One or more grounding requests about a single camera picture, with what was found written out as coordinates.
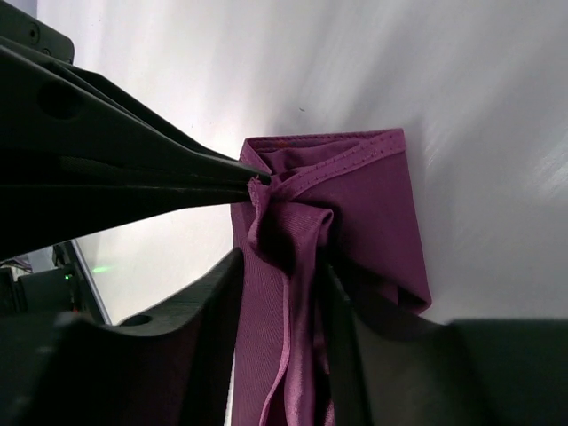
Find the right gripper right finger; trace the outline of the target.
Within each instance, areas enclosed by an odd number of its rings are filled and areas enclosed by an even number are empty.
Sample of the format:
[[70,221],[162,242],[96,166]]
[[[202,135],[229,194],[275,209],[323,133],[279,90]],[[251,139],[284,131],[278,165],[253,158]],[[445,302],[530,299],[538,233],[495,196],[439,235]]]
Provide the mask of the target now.
[[564,425],[567,323],[439,325],[375,292],[379,278],[326,266],[326,346],[339,425]]

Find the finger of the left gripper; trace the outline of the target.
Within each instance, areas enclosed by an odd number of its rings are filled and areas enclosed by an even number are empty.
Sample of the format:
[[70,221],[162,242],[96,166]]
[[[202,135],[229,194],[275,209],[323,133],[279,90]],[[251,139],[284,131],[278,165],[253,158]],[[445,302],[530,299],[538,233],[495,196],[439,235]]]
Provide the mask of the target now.
[[249,197],[251,171],[198,161],[198,170],[120,167],[57,155],[1,157],[1,258],[191,207]]

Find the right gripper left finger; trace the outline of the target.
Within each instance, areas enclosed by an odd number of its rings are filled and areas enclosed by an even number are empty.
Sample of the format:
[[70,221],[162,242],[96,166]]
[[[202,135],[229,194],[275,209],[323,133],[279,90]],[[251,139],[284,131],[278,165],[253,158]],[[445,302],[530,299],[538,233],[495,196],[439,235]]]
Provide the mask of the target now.
[[223,424],[243,270],[234,249],[114,327],[72,312],[3,319],[2,424]]

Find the purple cloth napkin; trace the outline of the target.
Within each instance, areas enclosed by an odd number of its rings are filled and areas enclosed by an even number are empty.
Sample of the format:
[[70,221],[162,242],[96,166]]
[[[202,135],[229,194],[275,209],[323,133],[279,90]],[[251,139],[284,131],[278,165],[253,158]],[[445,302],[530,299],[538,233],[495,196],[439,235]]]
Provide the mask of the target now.
[[247,138],[241,161],[269,174],[231,207],[244,255],[235,345],[235,425],[331,425],[329,368],[313,283],[336,251],[379,276],[413,313],[431,296],[401,129]]

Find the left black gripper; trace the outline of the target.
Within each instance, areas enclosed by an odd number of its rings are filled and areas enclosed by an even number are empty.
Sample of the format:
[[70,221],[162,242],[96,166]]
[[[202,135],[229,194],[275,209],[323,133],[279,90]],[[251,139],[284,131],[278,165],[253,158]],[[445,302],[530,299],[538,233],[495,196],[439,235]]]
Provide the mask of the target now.
[[[73,64],[69,37],[1,2],[1,40]],[[270,181],[269,174],[185,146],[104,96],[81,69],[1,49],[1,147],[104,163],[171,181]]]

